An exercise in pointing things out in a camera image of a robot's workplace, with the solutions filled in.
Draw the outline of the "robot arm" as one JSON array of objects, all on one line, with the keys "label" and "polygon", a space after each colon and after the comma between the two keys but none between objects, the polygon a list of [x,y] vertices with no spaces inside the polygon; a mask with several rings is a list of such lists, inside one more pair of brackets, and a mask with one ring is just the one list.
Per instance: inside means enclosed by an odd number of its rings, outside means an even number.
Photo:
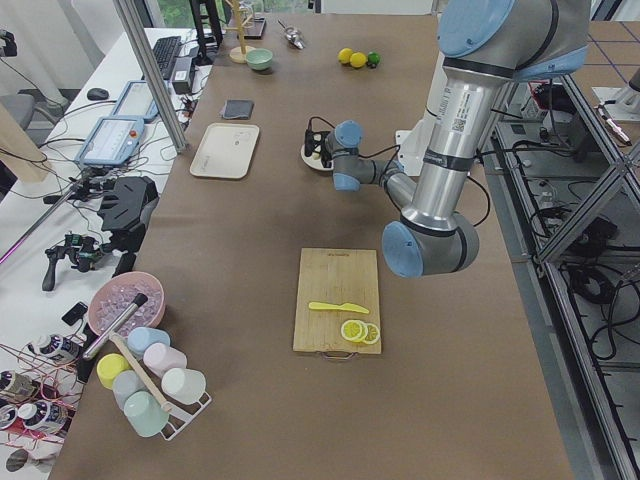
[{"label": "robot arm", "polygon": [[344,121],[305,132],[304,155],[333,166],[338,191],[378,184],[399,208],[385,226],[382,252],[405,278],[467,268],[479,251],[475,227],[456,206],[504,85],[551,80],[578,70],[587,55],[587,1],[451,1],[437,39],[446,82],[419,179],[396,161],[364,159],[361,126]]}]

